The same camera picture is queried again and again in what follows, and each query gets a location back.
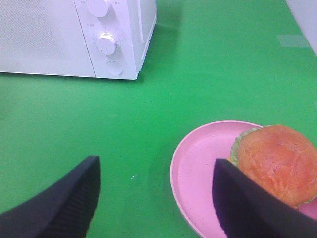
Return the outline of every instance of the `bun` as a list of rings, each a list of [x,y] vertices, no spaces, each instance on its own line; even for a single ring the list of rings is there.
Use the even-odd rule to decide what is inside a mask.
[[[267,126],[245,135],[236,156],[244,174],[292,207],[317,195],[317,149],[289,127]]]

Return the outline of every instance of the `white knob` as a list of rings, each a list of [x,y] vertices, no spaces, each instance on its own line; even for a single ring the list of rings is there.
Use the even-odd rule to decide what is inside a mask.
[[[109,10],[108,0],[87,0],[87,9],[96,17],[106,16]]]
[[[106,70],[113,76],[119,76],[122,74],[122,66],[118,62],[110,61],[106,64]]]
[[[97,39],[97,48],[105,55],[111,55],[117,48],[117,40],[110,33],[102,33]]]

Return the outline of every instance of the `green surface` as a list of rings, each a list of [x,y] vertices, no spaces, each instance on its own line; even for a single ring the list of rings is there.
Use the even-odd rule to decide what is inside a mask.
[[[158,0],[136,81],[0,74],[0,212],[88,155],[102,189],[88,238],[197,235],[174,201],[180,140],[223,119],[284,124],[317,145],[317,59],[282,0]]]

